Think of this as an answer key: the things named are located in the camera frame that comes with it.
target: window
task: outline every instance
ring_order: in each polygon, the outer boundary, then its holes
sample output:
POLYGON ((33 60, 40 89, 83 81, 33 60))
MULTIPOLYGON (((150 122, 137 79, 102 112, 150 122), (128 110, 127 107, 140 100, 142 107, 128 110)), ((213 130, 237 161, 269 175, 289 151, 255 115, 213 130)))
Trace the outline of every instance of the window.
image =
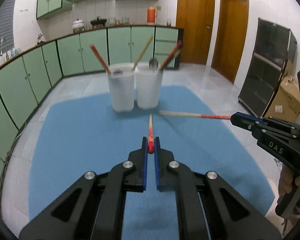
POLYGON ((0 50, 1 38, 4 36, 7 42, 7 50, 14 47, 13 41, 13 11, 15 0, 5 0, 0 6, 0 50))

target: silver screw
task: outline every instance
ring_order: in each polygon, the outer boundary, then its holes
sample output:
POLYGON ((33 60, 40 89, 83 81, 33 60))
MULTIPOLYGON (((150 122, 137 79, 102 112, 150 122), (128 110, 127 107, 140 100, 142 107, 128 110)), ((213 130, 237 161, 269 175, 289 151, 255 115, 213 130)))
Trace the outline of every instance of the silver screw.
POLYGON ((209 179, 216 179, 218 177, 218 174, 214 171, 209 171, 208 174, 207 174, 207 177, 209 179))
POLYGON ((169 166, 170 167, 172 167, 172 168, 177 168, 177 167, 179 167, 179 163, 178 162, 176 162, 176 161, 172 161, 172 162, 169 162, 169 166))
POLYGON ((133 166, 133 162, 131 162, 131 161, 125 161, 124 163, 123 163, 123 166, 125 167, 125 168, 131 168, 132 166, 133 166))
POLYGON ((84 177, 85 177, 86 179, 93 179, 94 176, 95 176, 95 174, 94 174, 93 171, 88 171, 88 172, 86 172, 86 174, 84 175, 84 177))

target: brown door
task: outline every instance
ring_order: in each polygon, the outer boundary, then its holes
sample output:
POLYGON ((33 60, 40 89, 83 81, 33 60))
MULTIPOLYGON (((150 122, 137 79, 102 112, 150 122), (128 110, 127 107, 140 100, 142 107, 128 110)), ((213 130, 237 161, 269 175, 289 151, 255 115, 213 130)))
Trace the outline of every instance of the brown door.
POLYGON ((212 67, 234 82, 246 39, 249 0, 221 0, 212 67))
POLYGON ((215 0, 178 0, 176 26, 184 28, 181 62, 206 64, 215 0))

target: white cup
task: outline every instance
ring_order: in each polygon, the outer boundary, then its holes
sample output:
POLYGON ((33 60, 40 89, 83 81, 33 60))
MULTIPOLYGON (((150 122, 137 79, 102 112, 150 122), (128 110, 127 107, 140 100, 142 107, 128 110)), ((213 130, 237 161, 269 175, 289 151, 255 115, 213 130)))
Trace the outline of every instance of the white cup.
POLYGON ((134 72, 132 63, 120 63, 110 66, 108 76, 112 108, 115 112, 129 112, 134 108, 134 72))
POLYGON ((163 72, 164 70, 151 70, 148 62, 138 64, 135 70, 135 77, 139 108, 153 109, 158 106, 163 72))

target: white label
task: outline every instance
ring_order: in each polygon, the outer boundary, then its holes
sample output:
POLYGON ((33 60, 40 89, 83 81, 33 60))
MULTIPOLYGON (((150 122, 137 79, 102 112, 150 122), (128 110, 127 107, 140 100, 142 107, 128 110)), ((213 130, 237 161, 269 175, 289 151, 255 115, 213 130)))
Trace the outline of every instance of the white label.
POLYGON ((282 105, 276 105, 275 107, 274 107, 274 109, 275 109, 275 112, 276 113, 279 113, 279 114, 282 114, 282 105))

